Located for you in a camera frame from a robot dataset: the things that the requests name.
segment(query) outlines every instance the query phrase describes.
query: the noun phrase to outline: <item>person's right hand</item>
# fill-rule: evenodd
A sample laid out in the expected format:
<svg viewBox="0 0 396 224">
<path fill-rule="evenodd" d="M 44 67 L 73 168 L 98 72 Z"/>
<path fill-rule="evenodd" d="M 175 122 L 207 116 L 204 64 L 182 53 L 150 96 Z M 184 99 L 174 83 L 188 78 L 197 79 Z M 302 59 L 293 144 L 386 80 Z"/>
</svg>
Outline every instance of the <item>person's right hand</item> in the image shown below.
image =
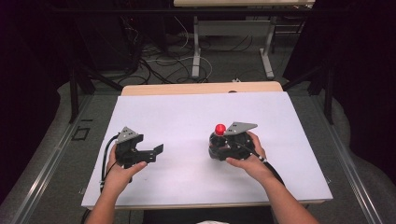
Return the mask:
<svg viewBox="0 0 396 224">
<path fill-rule="evenodd" d="M 247 132 L 247 134 L 250 135 L 251 139 L 253 140 L 256 152 L 263 158 L 266 158 L 265 151 L 262 148 L 259 137 L 251 132 Z M 239 161 L 233 158 L 227 158 L 226 161 L 232 166 L 244 169 L 248 175 L 259 182 L 264 180 L 264 178 L 274 177 L 273 173 L 264 164 L 262 164 L 262 161 L 260 161 L 259 158 L 254 155 L 249 156 L 245 160 Z"/>
</svg>

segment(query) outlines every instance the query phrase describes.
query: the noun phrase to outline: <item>gray carpet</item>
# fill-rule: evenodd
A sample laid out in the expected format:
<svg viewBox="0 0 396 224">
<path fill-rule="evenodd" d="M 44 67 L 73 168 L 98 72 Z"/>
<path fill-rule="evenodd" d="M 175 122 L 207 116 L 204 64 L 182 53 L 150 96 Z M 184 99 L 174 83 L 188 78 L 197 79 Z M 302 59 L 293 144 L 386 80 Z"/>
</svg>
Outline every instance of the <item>gray carpet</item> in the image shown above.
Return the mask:
<svg viewBox="0 0 396 224">
<path fill-rule="evenodd" d="M 211 49 L 230 49 L 243 38 L 227 38 L 226 41 L 218 37 L 208 38 L 207 43 L 210 43 Z M 270 55 L 273 69 L 276 71 L 276 80 L 280 83 L 286 82 L 281 74 L 295 41 L 296 38 L 292 35 L 279 36 L 276 42 L 276 53 Z M 236 77 L 242 81 L 266 80 L 258 52 L 258 47 L 261 44 L 260 41 L 253 39 L 250 48 L 243 52 L 204 51 L 202 56 L 207 58 L 211 65 L 202 61 L 202 66 L 206 72 L 210 71 L 210 68 L 213 70 L 209 81 L 227 82 Z M 155 58 L 156 56 L 151 56 L 147 57 L 147 60 Z M 173 64 L 172 66 L 163 66 L 164 62 L 162 62 L 162 65 L 150 64 L 152 64 L 154 70 L 164 74 L 165 77 L 177 71 L 169 77 L 175 82 L 178 78 L 187 75 L 186 72 L 183 72 L 184 68 L 180 64 Z M 135 75 L 147 76 L 148 73 L 145 69 L 139 69 Z M 138 82 L 141 82 L 141 79 L 128 78 L 123 80 L 121 84 L 136 84 Z M 155 83 L 161 83 L 161 81 L 152 77 L 150 84 Z M 102 144 L 112 109 L 116 103 L 117 94 L 119 94 L 103 83 L 95 82 L 95 86 L 98 91 L 94 96 L 80 96 L 81 102 L 88 102 L 86 110 L 81 112 L 81 116 L 76 121 L 76 129 L 69 136 L 69 140 L 65 142 L 62 159 L 52 174 L 50 182 L 40 195 L 40 200 L 33 205 L 32 213 L 26 218 L 28 223 L 79 223 L 81 219 L 85 209 L 80 207 L 83 195 L 79 192 L 88 185 L 99 147 Z M 293 88 L 290 90 L 290 98 L 317 156 L 320 168 L 323 174 L 331 180 L 329 187 L 334 197 L 330 202 L 310 205 L 307 209 L 321 223 L 369 223 L 335 153 L 334 141 L 330 138 L 322 115 L 316 109 L 316 96 L 308 96 L 305 88 L 306 83 Z M 59 93 L 62 95 L 62 102 L 57 116 L 19 182 L 2 203 L 0 223 L 10 223 L 15 218 L 15 214 L 18 214 L 18 209 L 39 176 L 43 165 L 51 153 L 58 149 L 59 143 L 62 142 L 64 133 L 69 127 L 67 123 L 70 115 L 68 84 L 62 86 Z M 336 102 L 333 113 L 335 129 L 347 146 L 349 126 L 347 118 L 342 112 L 342 107 Z M 356 162 L 361 179 L 364 181 L 368 194 L 371 195 L 383 223 L 392 223 L 393 220 L 396 220 L 395 215 L 391 212 L 396 211 L 394 185 L 373 165 L 353 155 L 352 158 Z M 140 223 L 142 214 L 142 211 L 131 212 L 132 223 Z M 130 211 L 118 211 L 115 223 L 128 223 L 129 215 Z"/>
</svg>

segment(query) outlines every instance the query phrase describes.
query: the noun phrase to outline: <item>white tabletop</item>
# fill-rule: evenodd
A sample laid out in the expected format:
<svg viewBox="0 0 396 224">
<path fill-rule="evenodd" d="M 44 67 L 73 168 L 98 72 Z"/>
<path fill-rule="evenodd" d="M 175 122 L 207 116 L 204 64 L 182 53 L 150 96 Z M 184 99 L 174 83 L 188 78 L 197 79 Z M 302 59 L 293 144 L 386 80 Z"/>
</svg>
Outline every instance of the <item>white tabletop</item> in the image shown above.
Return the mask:
<svg viewBox="0 0 396 224">
<path fill-rule="evenodd" d="M 332 199 L 317 159 L 286 92 L 120 96 L 109 122 L 82 206 L 99 197 L 108 140 L 123 127 L 145 135 L 139 150 L 163 144 L 163 153 L 134 176 L 117 208 L 216 207 L 267 204 L 262 186 L 243 170 L 212 160 L 208 138 L 216 124 L 258 124 L 268 161 L 303 203 Z"/>
<path fill-rule="evenodd" d="M 263 7 L 313 5 L 315 0 L 175 0 L 176 7 Z"/>
</svg>

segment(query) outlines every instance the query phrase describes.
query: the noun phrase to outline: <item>red ball knob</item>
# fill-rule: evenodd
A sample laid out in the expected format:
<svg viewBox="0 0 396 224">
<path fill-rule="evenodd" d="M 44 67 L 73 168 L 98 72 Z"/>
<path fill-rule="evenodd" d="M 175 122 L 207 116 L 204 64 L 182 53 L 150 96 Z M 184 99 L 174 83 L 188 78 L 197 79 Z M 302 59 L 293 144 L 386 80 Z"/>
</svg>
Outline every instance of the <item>red ball knob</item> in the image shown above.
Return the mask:
<svg viewBox="0 0 396 224">
<path fill-rule="evenodd" d="M 224 126 L 224 124 L 218 124 L 218 125 L 216 125 L 216 128 L 215 128 L 215 134 L 216 134 L 216 135 L 218 135 L 218 136 L 223 136 L 223 135 L 224 135 L 224 132 L 225 132 L 225 126 Z"/>
</svg>

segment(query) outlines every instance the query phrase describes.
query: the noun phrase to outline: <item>metal desk leg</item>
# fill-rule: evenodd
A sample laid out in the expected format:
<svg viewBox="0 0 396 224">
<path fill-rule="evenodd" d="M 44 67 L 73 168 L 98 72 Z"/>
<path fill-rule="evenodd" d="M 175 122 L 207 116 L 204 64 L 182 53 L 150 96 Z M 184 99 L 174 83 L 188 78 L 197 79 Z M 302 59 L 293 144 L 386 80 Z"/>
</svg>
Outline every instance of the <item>metal desk leg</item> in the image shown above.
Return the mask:
<svg viewBox="0 0 396 224">
<path fill-rule="evenodd" d="M 198 18 L 194 17 L 194 59 L 192 62 L 192 78 L 199 77 L 201 49 L 199 48 Z"/>
<path fill-rule="evenodd" d="M 270 80 L 273 80 L 275 78 L 274 71 L 271 67 L 270 59 L 268 58 L 268 52 L 271 48 L 271 41 L 274 35 L 275 26 L 276 17 L 272 17 L 270 27 L 268 28 L 268 34 L 265 40 L 265 47 L 264 49 L 260 49 L 260 55 L 262 56 L 262 64 L 264 65 L 265 75 Z"/>
</svg>

